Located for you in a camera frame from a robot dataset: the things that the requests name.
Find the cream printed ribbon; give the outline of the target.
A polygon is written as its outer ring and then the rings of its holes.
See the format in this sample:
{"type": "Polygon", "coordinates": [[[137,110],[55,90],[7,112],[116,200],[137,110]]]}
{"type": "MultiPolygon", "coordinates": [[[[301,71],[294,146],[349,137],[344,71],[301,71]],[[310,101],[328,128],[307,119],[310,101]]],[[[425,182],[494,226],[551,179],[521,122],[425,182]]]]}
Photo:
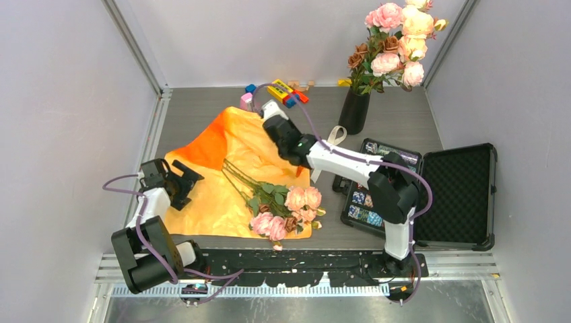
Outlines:
{"type": "MultiPolygon", "coordinates": [[[[329,136],[327,138],[327,142],[337,146],[340,143],[342,143],[345,138],[347,137],[347,129],[343,126],[335,126],[333,127],[333,129],[331,130],[331,132],[329,133],[329,136]]],[[[313,170],[311,175],[310,175],[310,180],[315,184],[319,178],[321,174],[320,170],[313,170]]]]}

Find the orange yellow wrapping paper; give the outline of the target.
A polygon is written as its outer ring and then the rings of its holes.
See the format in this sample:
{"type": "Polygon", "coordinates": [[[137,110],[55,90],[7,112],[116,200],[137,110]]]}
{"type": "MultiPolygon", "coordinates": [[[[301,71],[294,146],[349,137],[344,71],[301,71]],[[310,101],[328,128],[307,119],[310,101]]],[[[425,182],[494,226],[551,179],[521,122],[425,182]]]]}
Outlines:
{"type": "Polygon", "coordinates": [[[189,193],[188,205],[180,211],[167,210],[164,223],[171,234],[258,237],[248,227],[253,214],[238,193],[248,188],[228,182],[222,174],[225,160],[255,180],[309,186],[309,170],[280,158],[262,123],[258,114],[228,107],[196,139],[164,156],[168,163],[178,160],[204,177],[189,193]]]}

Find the orange flower bouquet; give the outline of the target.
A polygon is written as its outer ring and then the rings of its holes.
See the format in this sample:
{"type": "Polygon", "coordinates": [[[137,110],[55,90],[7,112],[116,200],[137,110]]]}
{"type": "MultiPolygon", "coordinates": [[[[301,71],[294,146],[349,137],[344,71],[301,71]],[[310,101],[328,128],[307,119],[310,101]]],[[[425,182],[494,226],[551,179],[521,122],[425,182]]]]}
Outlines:
{"type": "Polygon", "coordinates": [[[283,250],[282,240],[298,236],[305,229],[323,227],[319,217],[326,214],[321,206],[322,194],[313,187],[272,184],[246,174],[229,160],[224,160],[222,174],[246,203],[253,214],[248,228],[256,236],[283,250]]]}

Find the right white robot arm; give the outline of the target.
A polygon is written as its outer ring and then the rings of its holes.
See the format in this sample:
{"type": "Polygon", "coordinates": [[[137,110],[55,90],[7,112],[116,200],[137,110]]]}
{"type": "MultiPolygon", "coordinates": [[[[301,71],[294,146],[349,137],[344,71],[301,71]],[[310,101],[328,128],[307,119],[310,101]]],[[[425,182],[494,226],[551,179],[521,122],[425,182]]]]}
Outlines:
{"type": "Polygon", "coordinates": [[[398,154],[367,155],[334,146],[316,135],[303,134],[274,100],[259,108],[263,129],[279,156],[293,166],[330,172],[361,184],[370,195],[373,210],[384,221],[384,267],[393,276],[411,268],[411,220],[422,190],[430,186],[398,154]]]}

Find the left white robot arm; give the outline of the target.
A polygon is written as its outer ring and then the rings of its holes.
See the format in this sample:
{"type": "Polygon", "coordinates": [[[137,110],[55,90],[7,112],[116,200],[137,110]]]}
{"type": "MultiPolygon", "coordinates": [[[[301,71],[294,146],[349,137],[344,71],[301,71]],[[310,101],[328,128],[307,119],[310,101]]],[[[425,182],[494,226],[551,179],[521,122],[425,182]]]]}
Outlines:
{"type": "Polygon", "coordinates": [[[137,209],[132,220],[111,235],[129,291],[139,294],[162,283],[176,284],[184,274],[201,277],[207,262],[198,244],[192,240],[175,244],[164,217],[170,209],[187,206],[189,193],[204,177],[178,160],[165,159],[141,164],[134,177],[140,188],[130,193],[137,199],[137,209]]]}

